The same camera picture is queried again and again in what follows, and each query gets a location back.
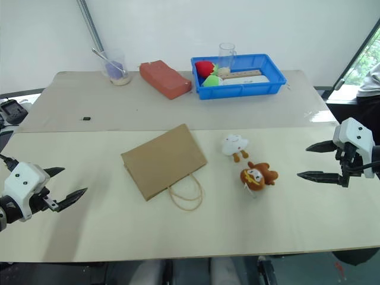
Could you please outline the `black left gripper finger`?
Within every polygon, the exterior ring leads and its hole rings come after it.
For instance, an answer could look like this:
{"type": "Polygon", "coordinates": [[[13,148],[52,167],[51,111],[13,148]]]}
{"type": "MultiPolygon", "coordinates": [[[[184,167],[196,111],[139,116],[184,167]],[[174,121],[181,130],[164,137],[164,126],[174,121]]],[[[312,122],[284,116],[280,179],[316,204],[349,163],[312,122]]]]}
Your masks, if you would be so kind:
{"type": "Polygon", "coordinates": [[[43,169],[44,172],[47,173],[47,175],[52,178],[54,176],[56,176],[57,174],[63,172],[65,170],[64,167],[51,167],[51,168],[47,168],[47,169],[43,169]]]}
{"type": "Polygon", "coordinates": [[[61,202],[58,202],[56,212],[61,212],[64,209],[70,207],[71,205],[75,204],[87,191],[87,188],[76,190],[69,195],[66,196],[65,199],[63,199],[61,202]]]}

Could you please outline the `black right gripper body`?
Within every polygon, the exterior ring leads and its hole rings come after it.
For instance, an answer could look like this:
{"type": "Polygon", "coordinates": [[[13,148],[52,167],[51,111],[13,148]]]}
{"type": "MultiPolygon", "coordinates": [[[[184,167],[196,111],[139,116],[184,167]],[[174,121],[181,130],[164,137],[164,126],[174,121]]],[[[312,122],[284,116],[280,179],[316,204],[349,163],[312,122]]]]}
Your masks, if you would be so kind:
{"type": "Polygon", "coordinates": [[[335,159],[340,162],[341,177],[339,178],[339,185],[342,187],[348,187],[351,176],[361,177],[363,174],[363,170],[353,171],[354,168],[363,166],[362,156],[356,150],[357,148],[349,142],[344,144],[343,149],[337,149],[335,159]]]}

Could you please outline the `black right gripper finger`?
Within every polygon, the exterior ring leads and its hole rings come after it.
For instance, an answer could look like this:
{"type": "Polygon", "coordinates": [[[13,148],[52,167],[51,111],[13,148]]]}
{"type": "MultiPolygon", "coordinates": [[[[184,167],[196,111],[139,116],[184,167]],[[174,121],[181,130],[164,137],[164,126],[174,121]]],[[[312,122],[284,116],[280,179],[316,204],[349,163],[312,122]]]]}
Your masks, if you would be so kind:
{"type": "Polygon", "coordinates": [[[344,185],[343,177],[338,173],[325,173],[322,171],[306,171],[297,174],[298,177],[317,183],[331,183],[344,185]]]}
{"type": "Polygon", "coordinates": [[[316,153],[327,153],[333,152],[337,149],[337,146],[333,143],[332,140],[322,141],[310,145],[306,148],[306,151],[316,152],[316,153]]]}

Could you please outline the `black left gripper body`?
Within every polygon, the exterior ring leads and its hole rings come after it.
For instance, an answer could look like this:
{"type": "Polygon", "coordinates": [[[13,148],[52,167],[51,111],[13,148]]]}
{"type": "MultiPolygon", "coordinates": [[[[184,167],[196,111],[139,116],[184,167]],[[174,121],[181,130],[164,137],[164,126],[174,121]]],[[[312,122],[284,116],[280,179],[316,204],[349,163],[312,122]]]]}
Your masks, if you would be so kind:
{"type": "Polygon", "coordinates": [[[29,199],[29,206],[32,214],[36,214],[39,211],[45,211],[48,208],[52,211],[58,212],[59,207],[56,200],[53,200],[50,196],[50,190],[47,187],[43,187],[39,193],[35,193],[29,199]]]}

